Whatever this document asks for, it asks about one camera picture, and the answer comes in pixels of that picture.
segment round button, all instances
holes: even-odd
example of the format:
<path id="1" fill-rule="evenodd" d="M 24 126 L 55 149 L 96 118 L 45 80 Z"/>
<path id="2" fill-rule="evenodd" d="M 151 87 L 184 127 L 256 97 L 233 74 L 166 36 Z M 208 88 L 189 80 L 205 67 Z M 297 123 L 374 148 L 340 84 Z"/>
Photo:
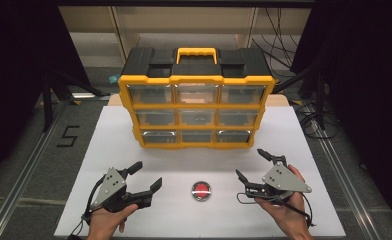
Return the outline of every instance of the round button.
<path id="1" fill-rule="evenodd" d="M 206 201 L 211 196 L 211 186 L 204 181 L 193 184 L 192 195 L 197 201 Z"/>

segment white table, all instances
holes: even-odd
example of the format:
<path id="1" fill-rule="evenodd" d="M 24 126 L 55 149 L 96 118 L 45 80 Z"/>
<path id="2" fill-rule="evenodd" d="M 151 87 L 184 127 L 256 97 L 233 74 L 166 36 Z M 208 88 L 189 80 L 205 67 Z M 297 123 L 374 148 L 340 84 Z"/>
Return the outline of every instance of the white table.
<path id="1" fill-rule="evenodd" d="M 55 236 L 66 237 L 71 233 L 84 212 L 91 189 L 109 167 L 122 170 L 142 161 L 143 168 L 128 177 L 127 190 L 148 190 L 159 177 L 163 179 L 163 186 L 155 193 L 150 208 L 138 210 L 128 218 L 125 234 L 116 232 L 114 236 L 282 237 L 284 234 L 274 220 L 258 205 L 243 205 L 236 199 L 244 187 L 235 169 L 249 181 L 262 183 L 261 177 L 273 166 L 258 155 L 257 148 L 273 155 L 285 155 L 287 162 L 301 171 L 313 189 L 306 194 L 316 224 L 310 228 L 311 234 L 345 236 L 292 107 L 267 107 L 251 149 L 143 149 L 134 140 L 131 129 L 125 108 L 104 107 Z M 212 195 L 206 202 L 198 202 L 191 195 L 192 185 L 200 180 L 212 187 Z M 83 236 L 88 232 L 84 225 Z"/>

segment human hand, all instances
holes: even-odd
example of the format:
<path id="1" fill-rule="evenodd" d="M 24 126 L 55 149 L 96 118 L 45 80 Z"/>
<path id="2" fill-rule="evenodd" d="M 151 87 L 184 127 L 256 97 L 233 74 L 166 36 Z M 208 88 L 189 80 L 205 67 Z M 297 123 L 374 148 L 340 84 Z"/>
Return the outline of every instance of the human hand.
<path id="1" fill-rule="evenodd" d="M 117 227 L 120 232 L 124 232 L 124 219 L 138 209 L 136 204 L 124 208 L 120 212 L 111 213 L 101 208 L 92 213 L 90 230 L 87 240 L 109 240 Z"/>
<path id="2" fill-rule="evenodd" d="M 292 171 L 299 179 L 305 182 L 299 170 L 288 165 L 290 171 Z M 305 216 L 289 209 L 286 206 L 272 205 L 265 199 L 255 198 L 257 202 L 265 211 L 267 211 L 275 220 L 278 227 L 286 234 L 290 239 L 313 239 L 308 231 L 308 225 L 306 223 Z M 303 196 L 299 192 L 294 192 L 287 202 L 289 205 L 305 212 L 305 204 Z"/>

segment organizer handle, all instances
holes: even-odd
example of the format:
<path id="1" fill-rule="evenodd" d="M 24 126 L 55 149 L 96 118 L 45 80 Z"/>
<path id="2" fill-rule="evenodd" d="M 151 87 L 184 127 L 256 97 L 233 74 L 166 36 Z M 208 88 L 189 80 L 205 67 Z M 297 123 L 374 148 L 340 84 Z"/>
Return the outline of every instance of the organizer handle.
<path id="1" fill-rule="evenodd" d="M 181 56 L 209 56 L 214 58 L 217 64 L 217 51 L 215 48 L 179 48 L 177 51 L 177 64 L 180 62 Z"/>

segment finger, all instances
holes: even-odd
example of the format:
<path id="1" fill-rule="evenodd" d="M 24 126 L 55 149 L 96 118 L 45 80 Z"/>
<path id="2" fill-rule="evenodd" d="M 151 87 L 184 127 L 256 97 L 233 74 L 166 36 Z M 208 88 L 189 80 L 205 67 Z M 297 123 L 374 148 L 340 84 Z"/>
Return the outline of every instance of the finger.
<path id="1" fill-rule="evenodd" d="M 125 229 L 125 224 L 124 224 L 124 222 L 121 222 L 121 223 L 119 224 L 119 232 L 120 232 L 120 233 L 123 233 L 123 232 L 124 232 L 124 229 Z"/>
<path id="2" fill-rule="evenodd" d="M 300 180 L 305 182 L 305 179 L 302 177 L 302 174 L 299 172 L 299 170 L 295 167 L 293 167 L 293 165 L 288 165 L 289 170 L 296 175 L 296 177 L 298 177 Z"/>
<path id="3" fill-rule="evenodd" d="M 131 214 L 133 214 L 138 208 L 139 206 L 137 206 L 137 204 L 132 204 L 121 211 L 121 216 L 123 217 L 123 219 L 125 219 Z"/>

